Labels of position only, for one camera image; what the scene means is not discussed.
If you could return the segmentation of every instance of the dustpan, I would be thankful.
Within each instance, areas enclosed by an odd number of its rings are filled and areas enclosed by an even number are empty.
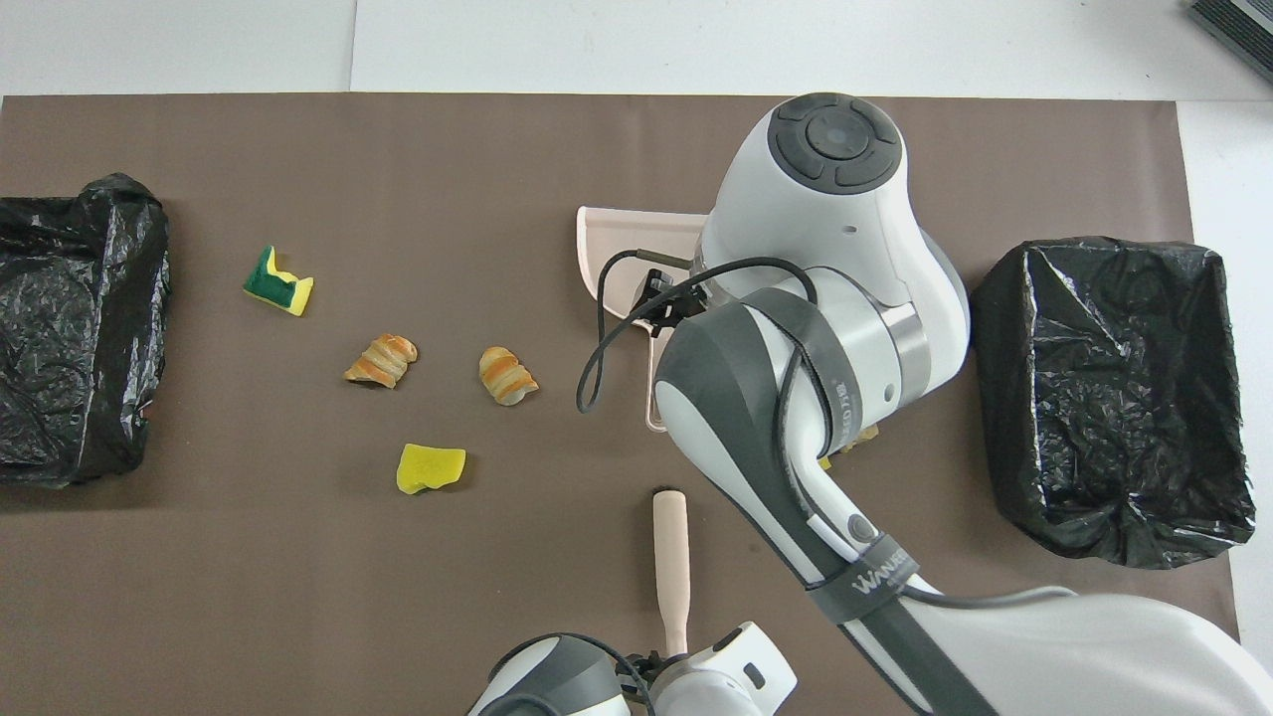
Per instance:
[[[647,248],[668,256],[690,260],[694,257],[699,233],[707,214],[672,214],[666,211],[635,211],[630,209],[605,209],[580,206],[575,215],[575,248],[579,256],[579,274],[592,298],[597,298],[597,278],[611,256],[625,248]],[[622,319],[631,310],[636,296],[644,288],[651,269],[659,269],[681,282],[689,271],[643,259],[626,259],[615,264],[606,276],[605,310]],[[665,432],[663,419],[654,401],[654,371],[663,355],[672,329],[665,327],[654,335],[654,326],[645,320],[634,325],[649,335],[649,366],[645,377],[645,427]]]

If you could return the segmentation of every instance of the small yellow object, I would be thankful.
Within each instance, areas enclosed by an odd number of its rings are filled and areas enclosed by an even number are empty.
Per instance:
[[[862,428],[862,432],[858,433],[858,437],[853,438],[849,442],[849,445],[845,445],[844,448],[840,450],[840,454],[848,452],[848,451],[853,450],[854,447],[862,445],[863,442],[866,442],[866,441],[868,441],[868,440],[871,440],[871,438],[873,438],[873,437],[876,437],[878,434],[880,434],[880,428],[877,426],[867,426],[867,427]],[[817,461],[817,464],[821,465],[821,468],[824,470],[830,470],[831,469],[831,460],[827,459],[827,457],[820,459]]]
[[[398,460],[398,489],[415,494],[424,488],[438,489],[460,479],[467,454],[460,448],[425,447],[406,443]]]
[[[500,405],[517,405],[527,392],[540,390],[526,366],[502,345],[491,345],[477,361],[477,376]]]
[[[381,334],[345,371],[346,381],[378,382],[392,389],[402,380],[407,363],[420,357],[415,344],[393,334]]]

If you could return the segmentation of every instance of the black plastic bag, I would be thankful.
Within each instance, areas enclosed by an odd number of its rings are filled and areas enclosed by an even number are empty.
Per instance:
[[[999,512],[1057,554],[1164,569],[1255,530],[1211,250],[1027,242],[973,294]]]
[[[132,178],[0,199],[0,483],[141,464],[168,296],[168,218]]]

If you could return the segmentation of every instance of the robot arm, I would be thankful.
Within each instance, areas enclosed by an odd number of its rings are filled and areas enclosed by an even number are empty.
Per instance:
[[[495,666],[468,716],[629,716],[612,656],[577,634],[532,640]],[[746,622],[671,660],[643,697],[658,716],[773,716],[794,688],[778,647]]]
[[[806,96],[756,125],[695,269],[779,257],[817,299],[769,269],[707,282],[709,310],[677,325],[656,376],[668,434],[917,712],[1273,713],[1254,659],[1174,606],[941,595],[819,468],[964,359],[964,289],[914,220],[905,166],[896,127],[861,99]]]

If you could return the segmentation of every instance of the circular button panel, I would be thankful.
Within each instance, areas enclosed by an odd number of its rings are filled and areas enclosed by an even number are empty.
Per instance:
[[[864,194],[901,164],[901,135],[882,110],[830,92],[805,94],[774,110],[769,150],[783,172],[825,194]]]

